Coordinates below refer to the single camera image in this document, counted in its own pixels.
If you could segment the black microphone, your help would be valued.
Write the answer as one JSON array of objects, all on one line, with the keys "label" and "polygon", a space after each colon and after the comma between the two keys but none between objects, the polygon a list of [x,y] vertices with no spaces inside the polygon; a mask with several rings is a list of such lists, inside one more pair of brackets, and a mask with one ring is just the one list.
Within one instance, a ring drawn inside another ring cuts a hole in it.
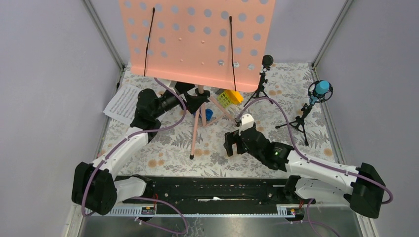
[{"label": "black microphone", "polygon": [[245,103],[244,106],[247,106],[251,99],[257,99],[257,98],[268,98],[269,96],[266,94],[265,90],[265,84],[268,82],[266,79],[266,72],[271,69],[272,64],[274,63],[274,58],[266,54],[262,58],[262,71],[259,73],[260,79],[259,84],[256,89],[256,91],[252,94],[252,96],[249,98],[249,100]]}]

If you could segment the sheet music page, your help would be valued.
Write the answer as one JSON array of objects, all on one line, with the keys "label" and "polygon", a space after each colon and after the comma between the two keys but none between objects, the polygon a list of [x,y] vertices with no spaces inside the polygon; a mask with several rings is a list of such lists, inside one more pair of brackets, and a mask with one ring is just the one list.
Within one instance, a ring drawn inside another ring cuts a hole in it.
[{"label": "sheet music page", "polygon": [[126,84],[123,85],[107,104],[103,113],[123,124],[130,125],[134,119],[136,104],[140,88]]}]

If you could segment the pink music stand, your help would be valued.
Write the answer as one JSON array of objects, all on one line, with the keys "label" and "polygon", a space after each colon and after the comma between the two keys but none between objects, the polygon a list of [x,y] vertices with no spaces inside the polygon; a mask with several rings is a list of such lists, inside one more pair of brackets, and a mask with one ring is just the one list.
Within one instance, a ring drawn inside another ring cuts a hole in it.
[{"label": "pink music stand", "polygon": [[121,0],[131,72],[252,92],[274,5],[272,0]]}]

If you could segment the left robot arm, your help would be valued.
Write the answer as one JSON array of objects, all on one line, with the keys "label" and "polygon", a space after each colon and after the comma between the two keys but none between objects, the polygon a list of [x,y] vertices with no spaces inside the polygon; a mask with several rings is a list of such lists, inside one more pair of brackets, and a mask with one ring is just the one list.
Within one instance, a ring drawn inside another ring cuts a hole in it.
[{"label": "left robot arm", "polygon": [[81,162],[75,168],[71,200],[100,215],[108,214],[118,202],[136,197],[147,203],[153,198],[153,190],[139,177],[116,180],[128,159],[149,144],[158,132],[163,131],[161,121],[164,115],[176,106],[191,114],[209,101],[210,92],[196,90],[196,95],[188,92],[195,85],[176,82],[174,87],[166,87],[163,95],[146,88],[139,91],[134,118],[125,137],[110,151],[90,163]]}]

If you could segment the blue microphone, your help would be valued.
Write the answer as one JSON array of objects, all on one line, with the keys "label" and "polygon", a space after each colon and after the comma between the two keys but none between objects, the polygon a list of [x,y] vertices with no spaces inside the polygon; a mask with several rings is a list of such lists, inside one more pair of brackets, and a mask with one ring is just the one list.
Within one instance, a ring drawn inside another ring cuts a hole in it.
[{"label": "blue microphone", "polygon": [[308,88],[308,99],[309,102],[305,103],[300,109],[302,115],[295,117],[294,121],[285,123],[282,125],[275,126],[276,129],[290,125],[297,131],[304,135],[304,144],[308,146],[307,134],[305,131],[305,119],[311,113],[313,106],[318,103],[324,103],[328,101],[333,95],[333,87],[327,80],[317,80],[310,84]]}]

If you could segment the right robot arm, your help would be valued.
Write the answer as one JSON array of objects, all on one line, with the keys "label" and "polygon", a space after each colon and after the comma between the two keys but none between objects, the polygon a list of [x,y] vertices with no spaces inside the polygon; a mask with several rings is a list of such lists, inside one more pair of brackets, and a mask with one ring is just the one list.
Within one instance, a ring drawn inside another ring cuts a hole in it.
[{"label": "right robot arm", "polygon": [[385,183],[372,165],[341,165],[300,155],[293,146],[269,141],[255,128],[227,132],[224,137],[229,157],[236,145],[238,154],[247,153],[269,169],[290,174],[291,181],[283,190],[287,202],[296,203],[300,199],[340,202],[360,215],[379,217]]}]

